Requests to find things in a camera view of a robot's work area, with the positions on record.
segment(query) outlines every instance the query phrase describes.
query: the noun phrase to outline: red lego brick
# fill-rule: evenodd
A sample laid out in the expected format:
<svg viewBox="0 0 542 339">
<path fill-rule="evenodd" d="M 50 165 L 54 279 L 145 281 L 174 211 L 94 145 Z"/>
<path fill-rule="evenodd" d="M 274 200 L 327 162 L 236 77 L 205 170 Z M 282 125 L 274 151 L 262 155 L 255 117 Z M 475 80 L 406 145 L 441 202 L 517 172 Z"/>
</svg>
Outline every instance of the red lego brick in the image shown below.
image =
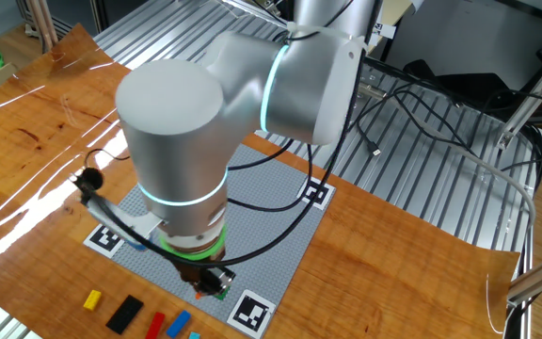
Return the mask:
<svg viewBox="0 0 542 339">
<path fill-rule="evenodd" d="M 146 339 L 156 339 L 164 321 L 165 315 L 161 314 L 160 312 L 156 312 L 156 314 L 154 315 L 154 319 L 151 321 L 148 334 L 146 334 Z"/>
</svg>

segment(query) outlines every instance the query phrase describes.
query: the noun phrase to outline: white cable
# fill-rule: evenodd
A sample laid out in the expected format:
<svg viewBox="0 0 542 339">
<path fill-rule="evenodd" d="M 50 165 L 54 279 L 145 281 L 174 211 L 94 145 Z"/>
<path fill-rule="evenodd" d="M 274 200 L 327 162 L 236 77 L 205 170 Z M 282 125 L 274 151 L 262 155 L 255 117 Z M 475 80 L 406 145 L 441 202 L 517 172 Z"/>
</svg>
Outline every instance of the white cable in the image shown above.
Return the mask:
<svg viewBox="0 0 542 339">
<path fill-rule="evenodd" d="M 295 22 L 288 22 L 286 24 L 286 29 L 288 32 L 295 34 L 295 33 L 323 33 L 327 34 L 332 37 L 336 38 L 342 38 L 349 41 L 354 41 L 357 45 L 359 45 L 363 50 L 369 51 L 370 46 L 365 43 L 365 37 L 355 37 L 352 34 L 348 34 L 346 32 L 343 32 L 341 30 L 330 28 L 330 27 L 324 27 L 324 26 L 317 26 L 317 25 L 308 25 L 308 24 L 297 24 Z"/>
<path fill-rule="evenodd" d="M 394 99 L 394 98 L 391 98 L 390 101 L 393 104 L 396 103 L 397 106 L 401 106 L 403 109 L 407 109 L 406 107 L 403 107 L 401 105 L 401 103 L 398 100 Z M 434 129 L 434 127 L 432 127 L 429 124 L 425 123 L 425 121 L 423 121 L 421 118 L 416 117 L 414 114 L 411 114 L 411 117 L 427 133 L 433 135 L 434 137 L 440 137 L 440 138 L 444 138 L 444 139 L 447 138 L 441 132 Z M 463 147 L 460 147 L 460 146 L 457 146 L 457 145 L 454 145 L 454 144 L 447 144 L 447 146 L 453 148 L 454 150 L 456 150 L 461 155 L 467 157 L 469 160 L 475 162 L 477 165 L 489 170 L 495 176 L 498 176 L 498 177 L 504 179 L 504 181 L 506 181 L 509 185 L 513 186 L 522 195 L 522 198 L 524 199 L 524 201 L 528 205 L 528 220 L 529 220 L 528 227 L 531 227 L 531 226 L 534 225 L 534 220 L 536 219 L 536 208 L 534 207 L 533 198 L 530 196 L 530 194 L 528 194 L 526 189 L 524 189 L 524 187 L 518 181 L 514 180 L 514 178 L 510 177 L 506 173 L 494 168 L 492 165 L 488 164 L 484 160 L 479 159 L 478 157 L 476 157 L 472 153 L 468 152 L 468 150 L 464 149 Z"/>
</svg>

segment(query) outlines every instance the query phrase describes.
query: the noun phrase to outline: yellow lego brick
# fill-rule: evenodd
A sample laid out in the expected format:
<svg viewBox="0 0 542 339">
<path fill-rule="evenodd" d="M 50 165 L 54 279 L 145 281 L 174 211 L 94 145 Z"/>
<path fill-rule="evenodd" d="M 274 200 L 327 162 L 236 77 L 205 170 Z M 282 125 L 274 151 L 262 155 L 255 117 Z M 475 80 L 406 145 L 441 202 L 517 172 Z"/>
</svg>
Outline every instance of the yellow lego brick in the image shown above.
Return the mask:
<svg viewBox="0 0 542 339">
<path fill-rule="evenodd" d="M 85 304 L 83 305 L 83 307 L 90 311 L 95 310 L 95 306 L 98 305 L 98 301 L 100 301 L 101 296 L 102 292 L 92 290 L 91 293 L 89 293 L 89 297 L 87 298 L 87 300 L 85 300 Z"/>
</svg>

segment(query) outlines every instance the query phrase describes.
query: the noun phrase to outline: glowing cyan ring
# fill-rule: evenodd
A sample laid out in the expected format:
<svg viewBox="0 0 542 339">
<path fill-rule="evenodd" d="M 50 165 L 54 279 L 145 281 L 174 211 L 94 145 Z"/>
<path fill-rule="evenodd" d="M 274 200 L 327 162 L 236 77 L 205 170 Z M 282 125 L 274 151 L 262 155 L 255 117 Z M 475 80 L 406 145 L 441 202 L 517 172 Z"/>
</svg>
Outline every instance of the glowing cyan ring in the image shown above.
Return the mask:
<svg viewBox="0 0 542 339">
<path fill-rule="evenodd" d="M 154 202 L 162 203 L 162 204 L 164 204 L 166 206 L 177 206 L 177 207 L 190 206 L 190 205 L 193 205 L 193 204 L 196 204 L 196 203 L 203 202 L 203 201 L 207 200 L 208 198 L 214 196 L 215 193 L 218 192 L 219 189 L 221 189 L 223 184 L 225 184 L 225 181 L 227 180 L 227 173 L 228 173 L 227 170 L 225 170 L 225 176 L 223 176 L 223 180 L 221 180 L 221 183 L 217 187 L 215 187 L 215 189 L 213 189 L 210 193 L 208 193 L 207 195 L 205 195 L 205 196 L 203 196 L 201 198 L 197 198 L 197 199 L 194 199 L 193 201 L 189 201 L 189 202 L 170 202 L 170 201 L 162 200 L 160 198 L 154 197 L 140 183 L 137 183 L 137 185 L 139 186 L 139 189 L 141 189 L 143 194 L 146 197 L 150 198 Z"/>
<path fill-rule="evenodd" d="M 273 81 L 275 80 L 275 74 L 278 72 L 279 63 L 283 59 L 283 55 L 288 50 L 288 45 L 284 45 L 275 56 L 273 65 L 271 65 L 271 71 L 267 77 L 267 82 L 264 84 L 263 102 L 261 103 L 261 129 L 267 131 L 267 107 L 269 106 L 269 96 L 271 95 L 271 88 L 273 87 Z"/>
</svg>

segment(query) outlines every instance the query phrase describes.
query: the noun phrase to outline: lego brick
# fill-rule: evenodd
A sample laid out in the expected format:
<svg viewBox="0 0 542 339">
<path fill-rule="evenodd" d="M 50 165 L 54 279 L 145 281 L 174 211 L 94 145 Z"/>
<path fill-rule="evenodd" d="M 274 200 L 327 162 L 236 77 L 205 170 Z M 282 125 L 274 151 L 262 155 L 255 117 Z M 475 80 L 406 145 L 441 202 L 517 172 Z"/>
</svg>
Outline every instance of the lego brick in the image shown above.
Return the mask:
<svg viewBox="0 0 542 339">
<path fill-rule="evenodd" d="M 89 293 L 89 297 L 87 300 L 85 300 L 85 304 L 83 304 L 83 307 L 94 311 L 95 307 L 98 305 L 98 301 L 100 301 L 100 297 L 102 296 L 102 292 L 92 290 L 91 293 Z"/>
<path fill-rule="evenodd" d="M 175 321 L 173 321 L 173 323 L 168 328 L 167 335 L 175 339 L 177 334 L 179 334 L 179 332 L 182 330 L 185 324 L 187 324 L 187 321 L 189 320 L 190 317 L 192 317 L 192 315 L 186 310 L 183 310 L 179 314 L 179 316 L 177 316 L 177 319 L 175 319 Z"/>
<path fill-rule="evenodd" d="M 133 318 L 137 315 L 143 302 L 131 295 L 127 296 L 118 310 L 112 315 L 106 327 L 118 334 L 122 334 L 129 326 Z"/>
<path fill-rule="evenodd" d="M 160 333 L 160 329 L 162 328 L 162 323 L 164 321 L 165 315 L 161 314 L 160 312 L 156 312 L 154 319 L 151 321 L 148 334 L 146 334 L 146 339 L 156 339 L 158 337 L 158 333 Z"/>
<path fill-rule="evenodd" d="M 230 166 L 262 158 L 263 154 L 241 145 L 233 155 Z M 307 175 L 277 160 L 271 160 L 252 169 L 231 171 L 227 180 L 230 197 L 260 206 L 278 207 L 294 201 L 296 193 L 307 180 Z M 331 198 L 333 193 L 335 191 L 328 192 L 327 195 Z M 226 259 L 246 254 L 268 244 L 288 227 L 304 206 L 305 203 L 302 202 L 286 212 L 261 213 L 229 204 L 226 216 Z M 147 213 L 138 187 L 129 192 L 119 207 L 134 216 Z M 312 208 L 290 236 L 276 248 L 254 260 L 232 266 L 231 269 L 237 276 L 223 300 L 213 297 L 195 299 L 194 289 L 181 280 L 173 264 L 149 250 L 138 251 L 123 244 L 112 256 L 112 261 L 198 307 L 208 315 L 226 322 L 245 290 L 250 290 L 279 306 L 326 210 Z M 157 234 L 152 239 L 159 245 Z"/>
</svg>

